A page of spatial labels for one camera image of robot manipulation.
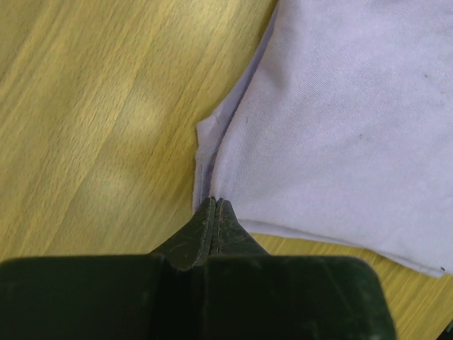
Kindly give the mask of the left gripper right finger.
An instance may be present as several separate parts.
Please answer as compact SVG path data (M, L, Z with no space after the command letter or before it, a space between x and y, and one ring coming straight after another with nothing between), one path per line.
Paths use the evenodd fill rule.
M231 203L215 201L211 255L268 255L268 252L240 225Z

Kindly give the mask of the lavender t shirt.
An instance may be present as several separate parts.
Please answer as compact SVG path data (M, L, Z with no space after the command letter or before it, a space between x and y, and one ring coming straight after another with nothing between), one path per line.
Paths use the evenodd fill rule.
M197 125L193 205L452 272L452 2L279 1Z

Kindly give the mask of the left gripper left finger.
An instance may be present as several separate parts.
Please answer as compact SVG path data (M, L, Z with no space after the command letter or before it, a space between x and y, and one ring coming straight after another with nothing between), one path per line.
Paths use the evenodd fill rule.
M217 202L204 199L191 219L153 250L165 259L153 326L157 339L197 339L204 297L204 265L210 255Z

